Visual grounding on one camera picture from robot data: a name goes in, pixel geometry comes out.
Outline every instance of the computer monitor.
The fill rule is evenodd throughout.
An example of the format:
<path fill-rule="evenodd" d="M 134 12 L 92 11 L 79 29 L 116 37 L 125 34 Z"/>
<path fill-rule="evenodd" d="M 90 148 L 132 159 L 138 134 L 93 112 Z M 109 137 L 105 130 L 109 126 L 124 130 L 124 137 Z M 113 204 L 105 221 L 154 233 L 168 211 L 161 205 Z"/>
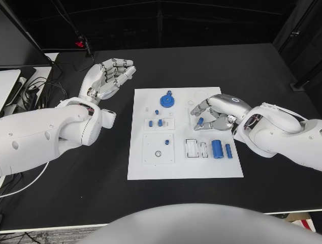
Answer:
<path fill-rule="evenodd" d="M 0 68 L 50 65 L 44 53 L 0 4 Z"/>

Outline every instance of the white board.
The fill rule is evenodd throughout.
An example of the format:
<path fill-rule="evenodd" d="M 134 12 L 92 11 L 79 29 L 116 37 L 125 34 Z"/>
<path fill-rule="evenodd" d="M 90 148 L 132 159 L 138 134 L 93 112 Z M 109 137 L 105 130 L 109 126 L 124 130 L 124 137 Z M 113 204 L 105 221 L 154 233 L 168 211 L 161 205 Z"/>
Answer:
<path fill-rule="evenodd" d="M 160 98 L 168 90 L 175 103 L 171 108 L 164 108 Z M 198 117 L 191 116 L 190 111 L 206 98 L 220 93 L 218 87 L 135 89 L 128 180 L 243 177 L 231 131 L 193 129 Z M 214 120 L 208 112 L 201 117 L 204 121 Z M 185 140 L 195 140 L 198 158 L 187 157 Z M 213 140 L 221 140 L 221 159 L 214 159 Z M 207 158 L 201 154 L 201 143 L 207 145 Z M 233 159 L 227 157 L 226 144 L 230 144 Z"/>

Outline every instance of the blue cylinder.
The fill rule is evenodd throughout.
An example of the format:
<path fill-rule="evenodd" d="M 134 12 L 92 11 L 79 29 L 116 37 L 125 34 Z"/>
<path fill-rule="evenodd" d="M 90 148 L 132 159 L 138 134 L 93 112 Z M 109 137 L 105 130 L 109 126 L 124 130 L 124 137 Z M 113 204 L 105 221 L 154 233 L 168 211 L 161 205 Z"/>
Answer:
<path fill-rule="evenodd" d="M 174 106 L 174 97 L 171 95 L 172 95 L 172 92 L 168 91 L 167 95 L 164 95 L 160 99 L 160 103 L 164 108 L 171 108 Z"/>
<path fill-rule="evenodd" d="M 211 145 L 213 145 L 214 158 L 221 159 L 223 158 L 221 141 L 213 140 Z"/>
<path fill-rule="evenodd" d="M 203 123 L 204 123 L 204 118 L 200 118 L 197 124 L 201 125 Z"/>
<path fill-rule="evenodd" d="M 229 144 L 226 144 L 226 150 L 227 150 L 229 159 L 233 159 L 231 150 L 230 150 L 230 145 Z"/>

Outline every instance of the blue object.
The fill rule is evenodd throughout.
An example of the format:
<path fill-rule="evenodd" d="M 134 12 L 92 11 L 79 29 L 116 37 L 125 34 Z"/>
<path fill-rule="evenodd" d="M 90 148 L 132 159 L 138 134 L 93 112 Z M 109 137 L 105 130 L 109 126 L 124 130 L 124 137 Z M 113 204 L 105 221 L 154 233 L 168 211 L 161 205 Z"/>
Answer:
<path fill-rule="evenodd" d="M 223 149 L 221 149 L 221 141 L 213 140 L 211 145 L 213 145 L 214 158 L 221 159 L 224 157 L 223 156 Z"/>
<path fill-rule="evenodd" d="M 226 150 L 227 150 L 229 159 L 233 159 L 231 150 L 230 150 L 230 145 L 229 144 L 226 144 Z"/>
<path fill-rule="evenodd" d="M 204 118 L 200 118 L 197 124 L 201 125 L 203 123 L 204 123 Z"/>
<path fill-rule="evenodd" d="M 174 106 L 174 97 L 171 91 L 168 91 L 167 95 L 161 97 L 160 103 L 164 108 L 171 108 Z"/>

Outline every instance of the black table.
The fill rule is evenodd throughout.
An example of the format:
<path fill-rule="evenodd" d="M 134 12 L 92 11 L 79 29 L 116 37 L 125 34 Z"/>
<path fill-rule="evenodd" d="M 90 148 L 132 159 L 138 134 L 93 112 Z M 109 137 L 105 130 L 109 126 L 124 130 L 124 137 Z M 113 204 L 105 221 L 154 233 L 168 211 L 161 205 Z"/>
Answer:
<path fill-rule="evenodd" d="M 259 212 L 322 209 L 322 172 L 282 155 L 260 157 L 236 141 L 243 178 L 126 180 L 134 89 L 218 86 L 253 107 L 277 104 L 318 118 L 308 95 L 290 90 L 295 77 L 270 44 L 139 49 L 96 52 L 135 62 L 136 73 L 101 108 L 116 112 L 112 129 L 102 129 L 92 146 L 69 150 L 53 160 L 33 186 L 1 203 L 0 231 L 105 224 L 144 209 L 178 203 L 216 203 Z M 59 54 L 56 61 L 78 69 L 90 65 L 85 53 Z M 86 74 L 60 65 L 62 85 L 78 96 Z M 53 89 L 52 105 L 63 99 Z M 24 172 L 26 186 L 43 167 Z"/>

